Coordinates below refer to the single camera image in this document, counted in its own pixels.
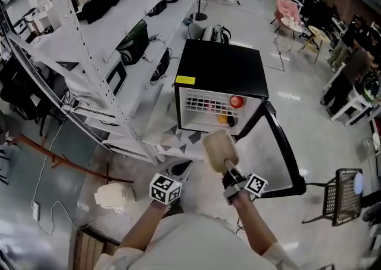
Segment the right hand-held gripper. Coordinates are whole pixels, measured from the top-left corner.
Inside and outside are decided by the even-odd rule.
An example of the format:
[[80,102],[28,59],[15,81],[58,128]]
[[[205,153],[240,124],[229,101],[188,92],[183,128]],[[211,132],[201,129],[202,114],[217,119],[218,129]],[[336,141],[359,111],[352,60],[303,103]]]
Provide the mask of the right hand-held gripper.
[[246,191],[255,198],[262,196],[267,187],[267,180],[254,173],[248,176],[241,175],[230,159],[225,159],[224,164],[228,172],[223,177],[223,196],[228,205],[232,204],[241,191]]

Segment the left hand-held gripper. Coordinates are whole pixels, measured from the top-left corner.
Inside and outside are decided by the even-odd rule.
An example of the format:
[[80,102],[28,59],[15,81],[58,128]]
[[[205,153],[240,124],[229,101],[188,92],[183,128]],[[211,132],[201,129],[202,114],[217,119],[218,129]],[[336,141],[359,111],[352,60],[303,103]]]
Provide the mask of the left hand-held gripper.
[[149,184],[150,198],[165,205],[171,204],[180,198],[191,171],[191,161],[176,161],[156,173]]

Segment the beige translucent plastic container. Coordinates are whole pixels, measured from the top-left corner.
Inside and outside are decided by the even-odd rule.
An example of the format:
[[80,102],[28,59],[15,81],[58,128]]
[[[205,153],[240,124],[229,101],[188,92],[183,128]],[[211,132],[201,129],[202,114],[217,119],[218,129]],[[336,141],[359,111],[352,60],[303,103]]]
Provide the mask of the beige translucent plastic container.
[[215,172],[224,173],[228,170],[226,160],[229,160],[234,166],[239,163],[235,142],[228,131],[220,129],[210,132],[204,136],[202,144],[206,161]]

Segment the black mini fridge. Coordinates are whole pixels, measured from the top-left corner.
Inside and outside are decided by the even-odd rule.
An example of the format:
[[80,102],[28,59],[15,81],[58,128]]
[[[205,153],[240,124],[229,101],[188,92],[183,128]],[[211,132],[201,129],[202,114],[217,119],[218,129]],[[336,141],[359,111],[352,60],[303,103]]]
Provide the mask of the black mini fridge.
[[[306,191],[291,145],[269,94],[260,52],[232,44],[187,40],[174,82],[177,125],[180,129],[210,132],[224,129],[232,136],[239,167],[267,180],[265,198],[302,195]],[[242,108],[230,106],[242,96]],[[189,109],[188,102],[219,101],[221,112]],[[217,115],[237,118],[235,127],[221,124]]]

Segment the person's left forearm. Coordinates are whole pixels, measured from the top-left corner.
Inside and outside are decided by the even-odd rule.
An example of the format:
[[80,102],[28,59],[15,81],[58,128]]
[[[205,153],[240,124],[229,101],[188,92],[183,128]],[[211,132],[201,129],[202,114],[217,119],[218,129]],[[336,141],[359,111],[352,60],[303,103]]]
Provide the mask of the person's left forearm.
[[153,201],[123,238],[119,248],[132,248],[145,251],[166,210],[167,206],[165,204]]

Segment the person's left shoe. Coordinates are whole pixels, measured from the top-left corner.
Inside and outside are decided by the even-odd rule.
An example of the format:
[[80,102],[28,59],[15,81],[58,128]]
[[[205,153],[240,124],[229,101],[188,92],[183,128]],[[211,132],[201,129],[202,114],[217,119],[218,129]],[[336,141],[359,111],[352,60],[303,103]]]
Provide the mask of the person's left shoe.
[[163,218],[184,213],[180,203],[176,203],[164,214]]

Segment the red apple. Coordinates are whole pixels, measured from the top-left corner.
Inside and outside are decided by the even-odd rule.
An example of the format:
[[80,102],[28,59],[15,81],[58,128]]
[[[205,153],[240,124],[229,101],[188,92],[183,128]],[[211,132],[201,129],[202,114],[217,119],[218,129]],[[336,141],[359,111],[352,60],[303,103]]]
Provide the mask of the red apple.
[[230,97],[229,103],[233,108],[242,108],[245,104],[245,100],[242,96],[233,95]]

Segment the dark drink bottle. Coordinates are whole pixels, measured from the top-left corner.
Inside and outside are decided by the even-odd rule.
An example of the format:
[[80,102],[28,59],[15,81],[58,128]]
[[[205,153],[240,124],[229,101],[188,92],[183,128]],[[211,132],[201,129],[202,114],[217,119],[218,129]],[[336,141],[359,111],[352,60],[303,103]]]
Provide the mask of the dark drink bottle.
[[189,109],[198,111],[221,112],[227,107],[219,101],[198,100],[188,102]]

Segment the person's white shirt torso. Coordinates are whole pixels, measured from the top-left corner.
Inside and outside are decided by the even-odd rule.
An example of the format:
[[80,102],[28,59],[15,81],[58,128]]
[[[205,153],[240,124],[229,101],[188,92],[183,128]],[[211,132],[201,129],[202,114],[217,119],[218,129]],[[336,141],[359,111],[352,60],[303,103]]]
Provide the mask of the person's white shirt torso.
[[279,243],[254,252],[222,219],[177,214],[164,218],[145,251],[102,254],[93,270],[300,270]]

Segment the white rice cooker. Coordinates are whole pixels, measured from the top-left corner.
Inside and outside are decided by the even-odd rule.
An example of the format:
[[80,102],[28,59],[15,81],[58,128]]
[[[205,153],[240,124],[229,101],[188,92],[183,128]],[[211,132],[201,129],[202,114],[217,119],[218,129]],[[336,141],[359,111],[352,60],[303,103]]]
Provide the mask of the white rice cooker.
[[[98,94],[96,89],[92,86],[89,78],[84,71],[83,67],[79,63],[67,63],[68,70],[77,75],[83,76],[88,87],[83,86],[67,77],[65,77],[65,83],[69,91],[76,97],[76,100],[82,102],[85,106],[90,108],[106,109],[108,106]],[[121,59],[121,54],[114,50],[109,58],[108,62],[101,69],[101,75],[106,79],[107,84],[110,87],[111,92],[117,95],[119,90],[124,84],[127,77],[127,72]]]

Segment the black green rice cooker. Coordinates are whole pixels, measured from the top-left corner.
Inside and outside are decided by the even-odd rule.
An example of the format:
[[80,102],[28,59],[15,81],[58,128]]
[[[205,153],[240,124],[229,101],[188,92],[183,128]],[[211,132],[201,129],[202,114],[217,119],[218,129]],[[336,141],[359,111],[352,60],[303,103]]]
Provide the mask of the black green rice cooker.
[[149,45],[147,23],[141,20],[119,43],[116,50],[125,66],[136,64]]

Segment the grey padded chair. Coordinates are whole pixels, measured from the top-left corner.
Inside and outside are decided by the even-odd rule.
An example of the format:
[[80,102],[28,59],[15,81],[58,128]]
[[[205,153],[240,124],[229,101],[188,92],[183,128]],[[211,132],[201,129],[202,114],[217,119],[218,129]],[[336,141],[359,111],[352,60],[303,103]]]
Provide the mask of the grey padded chair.
[[188,35],[193,40],[211,41],[213,31],[214,27],[212,25],[207,27],[201,27],[197,23],[190,23],[188,25]]

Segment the round white side table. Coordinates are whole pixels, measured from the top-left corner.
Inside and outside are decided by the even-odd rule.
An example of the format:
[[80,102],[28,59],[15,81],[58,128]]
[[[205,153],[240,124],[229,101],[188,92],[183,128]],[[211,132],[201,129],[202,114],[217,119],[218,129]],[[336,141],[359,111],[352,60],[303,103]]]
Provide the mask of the round white side table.
[[277,55],[280,59],[282,67],[285,66],[286,57],[285,54],[289,54],[292,51],[295,36],[303,32],[303,24],[300,21],[295,20],[291,16],[283,17],[280,19],[281,24],[275,31],[275,37],[273,43],[277,49]]

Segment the pink chair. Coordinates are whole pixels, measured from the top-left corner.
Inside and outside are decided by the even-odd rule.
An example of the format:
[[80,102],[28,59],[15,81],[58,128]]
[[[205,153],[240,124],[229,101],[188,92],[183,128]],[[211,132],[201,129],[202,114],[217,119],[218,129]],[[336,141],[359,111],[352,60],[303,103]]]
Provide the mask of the pink chair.
[[276,10],[274,12],[274,20],[271,22],[271,24],[274,21],[277,22],[278,28],[276,30],[278,30],[281,27],[285,27],[281,19],[287,16],[292,17],[296,23],[301,24],[297,4],[290,0],[277,0]]

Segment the black cloth bag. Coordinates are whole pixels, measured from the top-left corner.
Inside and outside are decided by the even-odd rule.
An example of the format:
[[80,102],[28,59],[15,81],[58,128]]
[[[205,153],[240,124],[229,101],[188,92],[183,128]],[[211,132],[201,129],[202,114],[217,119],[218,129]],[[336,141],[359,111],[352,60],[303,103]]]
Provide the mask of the black cloth bag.
[[77,13],[79,21],[86,21],[92,24],[101,19],[112,7],[116,6],[120,0],[90,0],[85,3],[81,12]]

